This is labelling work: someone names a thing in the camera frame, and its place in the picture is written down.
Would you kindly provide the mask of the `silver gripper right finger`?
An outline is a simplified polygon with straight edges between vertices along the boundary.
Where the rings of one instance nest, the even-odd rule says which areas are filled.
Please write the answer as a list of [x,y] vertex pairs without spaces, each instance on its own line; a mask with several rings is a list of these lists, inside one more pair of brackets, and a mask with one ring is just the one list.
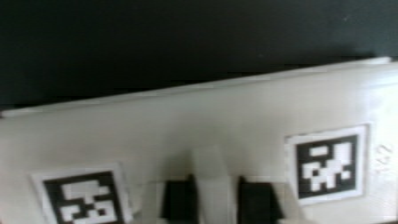
[[238,180],[238,224],[277,224],[282,211],[272,184]]

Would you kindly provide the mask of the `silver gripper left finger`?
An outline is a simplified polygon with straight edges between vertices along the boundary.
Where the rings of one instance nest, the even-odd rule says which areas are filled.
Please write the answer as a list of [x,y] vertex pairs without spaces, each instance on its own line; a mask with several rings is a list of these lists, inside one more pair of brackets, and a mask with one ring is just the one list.
[[199,224],[199,193],[194,176],[165,183],[160,217],[167,224]]

